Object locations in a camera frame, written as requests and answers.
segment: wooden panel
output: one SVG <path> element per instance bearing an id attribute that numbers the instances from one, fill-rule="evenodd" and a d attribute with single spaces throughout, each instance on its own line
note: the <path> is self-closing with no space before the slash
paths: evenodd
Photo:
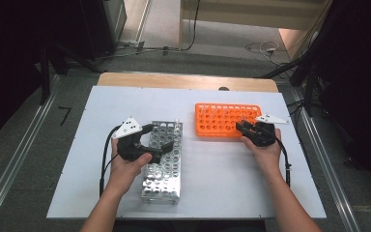
<path id="1" fill-rule="evenodd" d="M 306 30 L 331 0 L 205 0 L 198 20 Z M 181 19 L 195 17 L 197 0 L 182 0 Z"/>
<path id="2" fill-rule="evenodd" d="M 282 42 L 284 42 L 291 60 L 299 58 L 300 54 L 307 49 L 309 41 L 312 40 L 313 35 L 319 32 L 323 22 L 325 21 L 331 3 L 332 0 L 326 0 L 322 3 L 313 18 L 308 21 L 308 25 L 303 30 L 279 29 Z"/>
<path id="3" fill-rule="evenodd" d="M 98 85 L 201 90 L 227 87 L 231 91 L 278 93 L 271 79 L 142 72 L 106 72 L 100 75 Z"/>

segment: black cable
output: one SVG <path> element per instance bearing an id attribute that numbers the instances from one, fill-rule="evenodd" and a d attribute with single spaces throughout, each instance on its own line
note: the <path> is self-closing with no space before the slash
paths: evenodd
<path id="1" fill-rule="evenodd" d="M 113 135 L 113 133 L 119 129 L 120 126 L 114 128 L 108 135 L 107 135 L 107 139 L 106 139 L 106 142 L 104 144 L 104 150 L 103 150 L 103 160 L 102 160 L 102 163 L 101 163 L 101 176 L 100 176 L 100 196 L 103 194 L 103 190 L 104 190 L 104 173 L 106 172 L 106 169 L 107 169 L 107 166 L 110 164 L 111 161 L 113 161 L 119 154 L 116 154 L 111 160 L 110 162 L 105 165 L 106 163 L 106 157 L 107 157 L 107 147 L 108 147 L 108 143 L 110 141 L 110 138 L 111 136 Z"/>
<path id="2" fill-rule="evenodd" d="M 255 130 L 260 129 L 261 131 L 267 133 L 268 135 L 272 136 L 278 143 L 279 147 L 281 148 L 282 153 L 284 154 L 284 158 L 285 158 L 285 182 L 290 187 L 291 186 L 291 166 L 292 164 L 288 162 L 288 153 L 287 153 L 287 150 L 285 149 L 284 144 L 282 143 L 281 140 L 279 140 L 279 138 L 276 137 L 276 135 L 274 135 L 274 133 L 271 133 L 270 131 L 260 128 L 260 127 L 258 128 L 254 127 L 254 129 Z"/>
<path id="3" fill-rule="evenodd" d="M 296 104 L 296 103 L 303 103 L 303 102 L 304 102 L 304 100 L 294 101 L 294 102 L 292 102 L 292 103 L 288 103 L 288 104 L 287 104 L 287 107 L 289 107 L 289 106 L 291 106 L 291 105 L 293 105 L 293 104 Z"/>
<path id="4" fill-rule="evenodd" d="M 305 34 L 305 36 L 304 36 L 302 39 L 300 39 L 300 41 L 297 42 L 295 45 L 293 45 L 292 47 L 290 47 L 289 49 L 287 49 L 287 51 L 289 51 L 289 50 L 291 50 L 292 48 L 294 48 L 294 47 L 300 45 L 300 44 L 303 42 L 303 40 L 305 40 L 305 38 L 307 38 L 307 37 L 309 36 L 309 33 L 311 33 L 312 30 L 314 30 L 314 29 L 317 27 L 317 25 L 320 23 L 320 19 L 321 19 L 322 15 L 324 14 L 324 12 L 325 12 L 325 10 L 326 10 L 327 8 L 328 8 L 328 4 L 325 5 L 324 9 L 321 11 L 321 13 L 320 13 L 319 16 L 318 16 L 318 19 L 316 20 L 316 22 L 314 23 L 314 25 L 311 27 L 311 29 L 310 29 L 310 30 Z M 306 60 L 307 57 L 309 56 L 309 49 L 306 50 L 305 56 L 303 56 L 302 53 L 303 53 L 303 51 L 300 52 L 300 57 L 297 58 L 296 60 L 291 61 L 291 62 L 287 63 L 287 64 L 284 65 L 284 66 L 281 66 L 281 67 L 280 67 L 278 70 L 276 70 L 276 71 L 269 72 L 269 73 L 264 74 L 264 75 L 259 76 L 259 77 L 261 77 L 261 78 L 273 78 L 274 76 L 279 75 L 280 73 L 284 72 L 284 70 L 285 70 L 285 71 L 290 70 L 290 69 L 288 69 L 288 68 L 290 68 L 290 67 L 293 68 L 293 66 L 296 66 L 297 68 L 302 69 L 302 67 L 300 66 L 300 64 L 301 64 L 304 60 Z"/>
<path id="5" fill-rule="evenodd" d="M 289 115 L 291 116 L 291 115 L 295 114 L 298 110 L 300 110 L 301 108 L 303 108 L 303 106 L 304 106 L 304 102 L 301 102 L 294 111 L 292 111 L 291 113 L 289 113 Z"/>
<path id="6" fill-rule="evenodd" d="M 281 78 L 281 79 L 286 79 L 284 77 L 282 77 L 282 75 L 278 74 L 278 77 Z"/>
<path id="7" fill-rule="evenodd" d="M 198 16 L 198 10 L 200 9 L 200 2 L 201 0 L 198 0 L 198 3 L 197 3 L 197 9 L 195 10 L 195 17 L 194 17 L 194 26 L 193 26 L 193 37 L 192 37 L 192 42 L 191 44 L 188 46 L 188 48 L 186 49 L 181 49 L 180 51 L 187 51 L 187 50 L 190 50 L 191 47 L 194 45 L 194 42 L 195 42 L 195 28 L 196 28 L 196 25 L 197 25 L 197 16 Z M 178 51 L 179 49 L 176 48 L 176 47 L 169 47 L 169 46 L 164 46 L 163 48 L 161 47 L 147 47 L 147 46 L 144 46 L 144 47 L 137 47 L 137 46 L 130 46 L 128 45 L 127 47 L 130 47 L 130 48 L 140 48 L 141 50 L 157 50 L 157 51 L 167 51 L 167 50 L 176 50 Z"/>
<path id="8" fill-rule="evenodd" d="M 297 129 L 295 128 L 295 125 L 298 126 L 298 124 L 300 123 L 300 114 L 302 113 L 302 110 L 303 110 L 303 107 L 305 106 L 304 102 L 302 102 L 298 107 L 300 108 L 299 111 L 296 111 L 294 113 L 294 129 Z"/>
<path id="9" fill-rule="evenodd" d="M 251 50 L 251 46 L 252 45 L 256 45 L 256 44 L 261 44 L 262 42 L 260 42 L 260 43 L 250 43 L 250 44 L 247 44 L 246 46 L 245 46 L 245 50 L 247 50 L 247 51 L 249 51 L 249 52 L 251 52 L 251 53 L 261 53 L 261 51 L 252 51 Z"/>
<path id="10" fill-rule="evenodd" d="M 197 16 L 198 16 L 198 10 L 200 9 L 200 0 L 198 0 L 198 3 L 197 3 L 197 9 L 195 10 L 195 17 L 194 17 L 194 26 L 193 26 L 193 31 L 194 31 L 194 35 L 192 36 L 192 42 L 191 44 L 189 45 L 188 48 L 186 49 L 182 49 L 182 51 L 184 50 L 190 50 L 191 47 L 194 45 L 194 42 L 195 42 L 195 26 L 197 25 Z"/>

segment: metal frame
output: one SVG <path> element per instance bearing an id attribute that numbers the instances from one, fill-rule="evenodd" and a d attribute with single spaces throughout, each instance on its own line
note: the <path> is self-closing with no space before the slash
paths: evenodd
<path id="1" fill-rule="evenodd" d="M 56 97 L 59 86 L 60 77 L 56 74 L 53 77 L 51 83 L 52 93 L 48 96 L 45 104 L 39 106 L 35 117 L 29 125 L 26 133 L 23 135 L 22 140 L 20 141 L 14 152 L 14 155 L 12 156 L 10 162 L 8 163 L 4 173 L 0 178 L 0 207 L 10 190 L 12 183 L 14 182 L 14 178 L 16 177 L 17 172 L 19 171 L 21 165 L 23 164 L 23 161 L 28 155 L 29 149 L 34 142 L 35 137 L 38 134 L 41 125 L 47 115 L 47 112 L 49 111 Z"/>
<path id="2" fill-rule="evenodd" d="M 303 99 L 298 88 L 295 89 L 294 95 L 297 101 Z M 361 231 L 357 223 L 354 211 L 352 210 L 352 206 L 348 201 L 348 197 L 346 196 L 346 193 L 340 184 L 339 178 L 337 177 L 336 172 L 332 164 L 330 163 L 329 156 L 325 149 L 324 143 L 322 142 L 322 139 L 316 129 L 313 118 L 308 117 L 306 112 L 304 111 L 301 112 L 301 117 L 311 139 L 312 145 L 315 149 L 318 161 L 321 164 L 324 176 L 328 182 L 330 192 L 332 194 L 333 200 L 335 201 L 335 205 L 337 207 L 339 215 L 342 218 L 342 222 L 346 228 L 346 231 Z"/>
<path id="3" fill-rule="evenodd" d="M 150 7 L 152 6 L 152 0 L 148 0 L 146 3 L 146 8 L 144 9 L 143 15 L 141 17 L 140 25 L 138 26 L 137 34 L 135 40 L 137 42 L 141 39 L 141 34 L 143 33 L 144 24 L 146 23 L 147 15 L 149 14 Z"/>

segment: white table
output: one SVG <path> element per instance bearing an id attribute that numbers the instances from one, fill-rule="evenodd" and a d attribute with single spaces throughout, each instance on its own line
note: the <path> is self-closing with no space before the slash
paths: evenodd
<path id="1" fill-rule="evenodd" d="M 291 188 L 313 218 L 326 214 L 300 142 L 279 93 L 95 86 L 54 193 L 48 218 L 86 218 L 99 199 L 102 150 L 112 128 L 133 116 L 184 124 L 181 199 L 178 205 L 146 204 L 140 198 L 141 174 L 124 196 L 117 218 L 272 218 L 266 184 L 250 152 L 238 139 L 201 138 L 194 130 L 198 102 L 257 104 L 263 113 L 286 119 L 276 125 L 288 152 Z M 142 143 L 148 144 L 148 134 Z M 284 160 L 280 168 L 284 171 Z"/>

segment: hand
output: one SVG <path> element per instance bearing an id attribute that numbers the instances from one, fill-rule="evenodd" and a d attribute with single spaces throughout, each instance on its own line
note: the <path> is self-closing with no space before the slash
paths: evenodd
<path id="1" fill-rule="evenodd" d="M 281 140 L 280 129 L 275 129 L 275 136 Z M 254 154 L 255 160 L 257 160 L 258 165 L 264 174 L 274 172 L 280 173 L 279 158 L 281 155 L 281 148 L 276 141 L 268 147 L 257 147 L 245 136 L 241 137 L 241 141 Z"/>
<path id="2" fill-rule="evenodd" d="M 118 139 L 111 139 L 111 158 L 117 154 Z M 145 153 L 135 161 L 126 161 L 121 156 L 117 156 L 110 163 L 110 178 L 105 190 L 112 190 L 119 195 L 128 192 L 134 178 L 140 174 L 141 168 L 146 165 L 152 155 Z"/>

